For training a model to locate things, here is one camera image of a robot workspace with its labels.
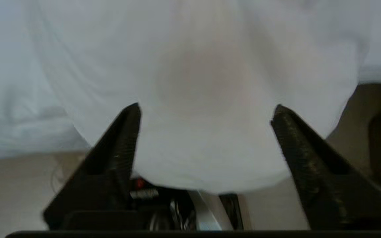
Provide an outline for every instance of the white sheet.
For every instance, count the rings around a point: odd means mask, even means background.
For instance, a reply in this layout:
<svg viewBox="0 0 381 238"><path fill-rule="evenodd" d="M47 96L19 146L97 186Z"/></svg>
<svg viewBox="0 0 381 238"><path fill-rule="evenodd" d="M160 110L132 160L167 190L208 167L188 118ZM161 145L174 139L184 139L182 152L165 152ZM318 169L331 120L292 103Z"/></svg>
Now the white sheet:
<svg viewBox="0 0 381 238"><path fill-rule="evenodd" d="M86 149L33 50L21 1L0 1L0 158Z"/></svg>
<svg viewBox="0 0 381 238"><path fill-rule="evenodd" d="M365 0L1 1L0 150L86 147L70 119L94 145L139 101L145 178L269 186L289 176L275 105L326 137L358 80L381 81L380 42Z"/></svg>

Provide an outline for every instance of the beige floor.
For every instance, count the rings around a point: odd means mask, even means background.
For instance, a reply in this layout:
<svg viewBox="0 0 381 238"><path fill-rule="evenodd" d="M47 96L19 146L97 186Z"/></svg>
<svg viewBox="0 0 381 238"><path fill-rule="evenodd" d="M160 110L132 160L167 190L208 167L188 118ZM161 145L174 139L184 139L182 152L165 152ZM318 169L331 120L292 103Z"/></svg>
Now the beige floor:
<svg viewBox="0 0 381 238"><path fill-rule="evenodd" d="M328 138L365 175L370 174L367 127L380 108L381 85L358 87ZM54 196L53 188L61 187L64 175L68 177L83 156L83 152L76 152L0 160L0 237L17 230L45 229L42 209ZM290 178L240 197L248 229L309 228Z"/></svg>

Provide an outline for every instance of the white fabric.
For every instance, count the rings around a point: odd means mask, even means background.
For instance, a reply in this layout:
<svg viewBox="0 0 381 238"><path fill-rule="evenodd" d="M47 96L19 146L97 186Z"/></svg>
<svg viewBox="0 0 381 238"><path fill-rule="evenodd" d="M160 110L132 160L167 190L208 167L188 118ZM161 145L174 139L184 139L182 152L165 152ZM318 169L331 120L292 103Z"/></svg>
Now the white fabric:
<svg viewBox="0 0 381 238"><path fill-rule="evenodd" d="M278 103L331 132L357 85L368 10L357 1L79 0L27 12L44 71L90 144L138 101L134 169L156 184L222 192L289 175L269 124Z"/></svg>
<svg viewBox="0 0 381 238"><path fill-rule="evenodd" d="M87 148L41 70L20 1L0 1L0 158Z"/></svg>
<svg viewBox="0 0 381 238"><path fill-rule="evenodd" d="M381 4L366 0L0 1L4 155L86 147L71 121L94 145L138 101L145 178L260 188L289 176L275 105L326 137L358 80L381 81Z"/></svg>

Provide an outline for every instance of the red light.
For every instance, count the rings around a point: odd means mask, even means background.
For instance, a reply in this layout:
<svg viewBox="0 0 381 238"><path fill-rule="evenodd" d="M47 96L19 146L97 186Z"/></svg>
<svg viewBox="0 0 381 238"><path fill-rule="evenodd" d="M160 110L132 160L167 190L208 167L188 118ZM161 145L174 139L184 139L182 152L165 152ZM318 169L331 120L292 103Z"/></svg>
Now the red light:
<svg viewBox="0 0 381 238"><path fill-rule="evenodd" d="M135 185L137 189L141 189L145 186L145 180L143 180L142 178L136 179Z"/></svg>

